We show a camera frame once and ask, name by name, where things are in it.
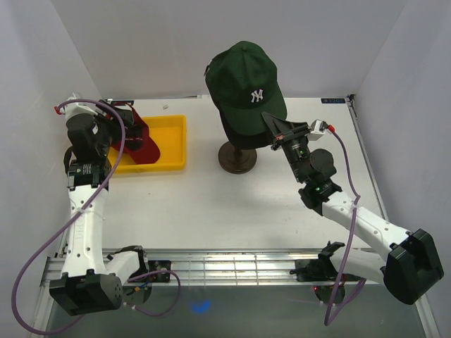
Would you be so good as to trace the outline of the black cap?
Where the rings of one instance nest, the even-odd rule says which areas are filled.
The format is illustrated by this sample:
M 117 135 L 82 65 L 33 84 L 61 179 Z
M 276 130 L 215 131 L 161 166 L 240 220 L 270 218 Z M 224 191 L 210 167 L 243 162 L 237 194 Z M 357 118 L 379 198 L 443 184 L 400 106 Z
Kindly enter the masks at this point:
M 234 131 L 226 117 L 220 113 L 223 129 L 228 138 L 228 141 L 235 147 L 243 150 L 259 149 L 268 146 L 271 140 L 268 138 L 266 132 L 253 135 L 243 135 Z

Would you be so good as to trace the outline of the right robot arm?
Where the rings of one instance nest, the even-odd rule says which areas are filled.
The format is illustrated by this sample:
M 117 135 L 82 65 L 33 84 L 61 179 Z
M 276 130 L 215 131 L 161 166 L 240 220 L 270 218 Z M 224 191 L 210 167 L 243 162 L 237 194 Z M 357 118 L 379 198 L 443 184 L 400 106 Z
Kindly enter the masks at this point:
M 309 142 L 329 132 L 332 125 L 315 120 L 311 125 L 294 123 L 263 113 L 273 150 L 282 149 L 299 183 L 304 205 L 322 217 L 343 226 L 349 240 L 360 238 L 370 252 L 351 244 L 334 242 L 318 254 L 305 272 L 313 278 L 334 280 L 344 274 L 379 283 L 404 304 L 412 305 L 444 276 L 432 236 L 423 229 L 414 232 L 396 226 L 360 206 L 360 196 L 349 196 L 332 181 L 337 173 L 331 152 L 309 150 Z

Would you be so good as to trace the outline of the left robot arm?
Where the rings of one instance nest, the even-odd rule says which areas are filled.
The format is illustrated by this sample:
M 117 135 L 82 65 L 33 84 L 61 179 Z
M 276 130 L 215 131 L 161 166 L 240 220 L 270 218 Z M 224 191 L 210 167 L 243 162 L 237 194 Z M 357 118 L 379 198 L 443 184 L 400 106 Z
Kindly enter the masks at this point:
M 105 101 L 70 99 L 58 108 L 66 117 L 71 147 L 65 155 L 70 216 L 68 248 L 61 276 L 50 283 L 50 295 L 71 315 L 121 307 L 123 287 L 131 278 L 149 274 L 141 246 L 127 246 L 104 262 L 102 229 L 109 180 L 118 167 L 108 159 L 110 148 L 122 141 L 132 115 Z

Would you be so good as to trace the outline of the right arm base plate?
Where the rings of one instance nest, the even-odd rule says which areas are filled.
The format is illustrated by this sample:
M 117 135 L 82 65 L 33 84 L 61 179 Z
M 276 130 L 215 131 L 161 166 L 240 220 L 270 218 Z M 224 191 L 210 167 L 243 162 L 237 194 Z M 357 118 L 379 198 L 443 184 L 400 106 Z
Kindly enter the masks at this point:
M 325 282 L 335 280 L 338 272 L 330 261 L 317 258 L 296 260 L 290 274 L 295 275 L 298 282 Z

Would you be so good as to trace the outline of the dark green cap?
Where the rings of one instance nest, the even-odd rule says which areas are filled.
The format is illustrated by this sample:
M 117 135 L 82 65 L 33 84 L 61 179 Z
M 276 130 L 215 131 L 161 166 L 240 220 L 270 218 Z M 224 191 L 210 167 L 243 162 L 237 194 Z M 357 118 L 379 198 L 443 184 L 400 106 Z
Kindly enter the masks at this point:
M 251 136 L 266 131 L 262 113 L 286 119 L 278 69 L 257 44 L 240 41 L 213 57 L 204 72 L 213 102 L 232 130 Z

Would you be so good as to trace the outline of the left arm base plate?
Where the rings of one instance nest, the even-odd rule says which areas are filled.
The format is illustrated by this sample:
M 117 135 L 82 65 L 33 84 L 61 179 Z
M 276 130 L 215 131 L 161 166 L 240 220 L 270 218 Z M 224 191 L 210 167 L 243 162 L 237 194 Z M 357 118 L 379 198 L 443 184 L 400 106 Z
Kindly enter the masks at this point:
M 158 271 L 159 273 L 147 276 L 143 279 L 148 283 L 169 283 L 171 274 L 168 273 L 171 270 L 172 262 L 168 260 L 160 261 L 148 261 L 149 272 Z

